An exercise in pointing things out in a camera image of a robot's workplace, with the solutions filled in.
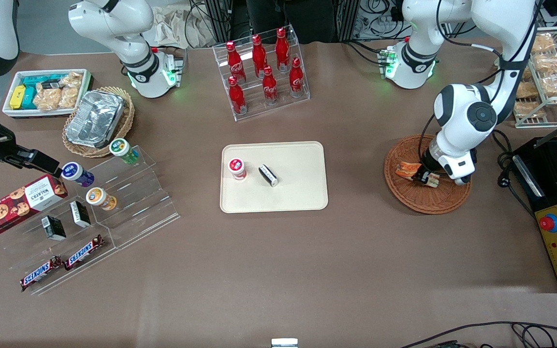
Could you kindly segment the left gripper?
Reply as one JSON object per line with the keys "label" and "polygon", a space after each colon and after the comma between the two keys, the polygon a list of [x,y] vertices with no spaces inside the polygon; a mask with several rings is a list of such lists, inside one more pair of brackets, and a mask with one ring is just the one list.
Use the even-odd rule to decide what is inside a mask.
{"label": "left gripper", "polygon": [[[427,187],[437,187],[438,175],[449,177],[446,170],[430,154],[422,154],[421,163],[413,174],[413,181],[422,182]],[[458,186],[466,185],[470,183],[470,174],[453,179],[453,182]]]}

